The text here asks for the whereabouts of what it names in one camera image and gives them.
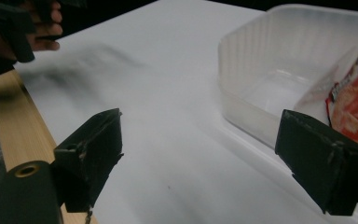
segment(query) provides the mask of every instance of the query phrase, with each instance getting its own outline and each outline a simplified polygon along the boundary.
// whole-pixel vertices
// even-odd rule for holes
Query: white tabletop
[[[95,205],[100,223],[358,223],[322,214],[272,149],[222,117],[219,40],[261,14],[161,0],[16,65],[58,144],[122,111],[125,155]]]

